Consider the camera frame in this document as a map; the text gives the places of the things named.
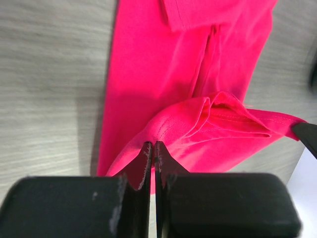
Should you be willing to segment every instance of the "white surface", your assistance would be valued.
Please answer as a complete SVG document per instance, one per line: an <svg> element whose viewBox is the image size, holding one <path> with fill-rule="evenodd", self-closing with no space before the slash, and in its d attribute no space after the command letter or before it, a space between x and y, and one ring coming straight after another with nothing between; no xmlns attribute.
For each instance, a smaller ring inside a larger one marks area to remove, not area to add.
<svg viewBox="0 0 317 238"><path fill-rule="evenodd" d="M287 188L302 220L302 238L317 238L317 159L305 148Z"/></svg>

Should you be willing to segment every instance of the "pink t-shirt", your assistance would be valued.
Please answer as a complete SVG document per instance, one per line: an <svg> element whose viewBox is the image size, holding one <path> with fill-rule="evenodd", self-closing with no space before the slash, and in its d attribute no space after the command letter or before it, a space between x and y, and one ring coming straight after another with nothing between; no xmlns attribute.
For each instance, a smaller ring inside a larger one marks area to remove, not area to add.
<svg viewBox="0 0 317 238"><path fill-rule="evenodd" d="M145 141L163 141L190 172L224 172L296 139L303 120L242 104L276 2L120 0L98 175L116 174Z"/></svg>

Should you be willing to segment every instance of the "clothing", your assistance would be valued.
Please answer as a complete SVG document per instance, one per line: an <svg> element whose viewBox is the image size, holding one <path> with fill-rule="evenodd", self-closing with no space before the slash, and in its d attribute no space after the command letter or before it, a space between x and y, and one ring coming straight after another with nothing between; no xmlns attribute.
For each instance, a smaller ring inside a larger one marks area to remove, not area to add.
<svg viewBox="0 0 317 238"><path fill-rule="evenodd" d="M98 175L161 140L190 172L224 172L303 120L247 110L277 1L121 0L112 45Z"/></svg>

